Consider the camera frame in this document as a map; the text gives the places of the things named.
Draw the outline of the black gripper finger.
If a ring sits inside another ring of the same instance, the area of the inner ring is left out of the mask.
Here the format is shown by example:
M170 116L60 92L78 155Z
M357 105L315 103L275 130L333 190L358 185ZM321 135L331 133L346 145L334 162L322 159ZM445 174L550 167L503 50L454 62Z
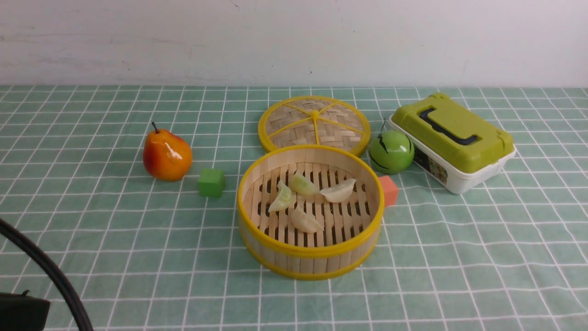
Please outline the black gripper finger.
M2 331L42 331L51 303L23 293L0 294L0 329Z

